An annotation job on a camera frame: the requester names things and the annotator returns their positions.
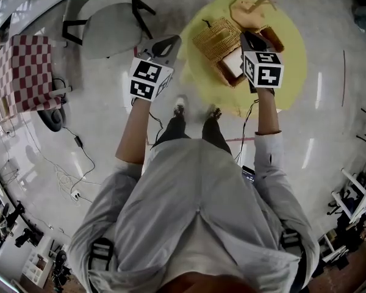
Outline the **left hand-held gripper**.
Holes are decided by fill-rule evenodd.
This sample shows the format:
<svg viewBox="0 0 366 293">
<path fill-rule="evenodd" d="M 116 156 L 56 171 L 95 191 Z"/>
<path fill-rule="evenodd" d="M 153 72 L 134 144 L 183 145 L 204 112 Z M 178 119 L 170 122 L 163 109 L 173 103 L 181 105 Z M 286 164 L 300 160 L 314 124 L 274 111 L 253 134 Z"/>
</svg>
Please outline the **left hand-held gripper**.
<svg viewBox="0 0 366 293">
<path fill-rule="evenodd" d="M 129 70 L 129 93 L 133 98 L 154 101 L 168 84 L 173 75 L 181 38 L 179 35 L 165 35 L 148 40 L 142 52 L 148 53 L 158 64 L 151 60 L 133 58 Z"/>
</svg>

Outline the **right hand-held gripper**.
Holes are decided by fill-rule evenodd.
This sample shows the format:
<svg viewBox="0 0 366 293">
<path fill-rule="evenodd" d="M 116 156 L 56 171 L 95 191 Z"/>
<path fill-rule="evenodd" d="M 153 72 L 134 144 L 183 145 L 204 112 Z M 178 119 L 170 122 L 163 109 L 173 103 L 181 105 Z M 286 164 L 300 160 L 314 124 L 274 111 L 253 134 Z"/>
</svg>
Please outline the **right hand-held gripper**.
<svg viewBox="0 0 366 293">
<path fill-rule="evenodd" d="M 260 34 L 245 31 L 240 34 L 243 74 L 255 88 L 281 88 L 284 75 L 282 56 L 272 43 Z"/>
</svg>

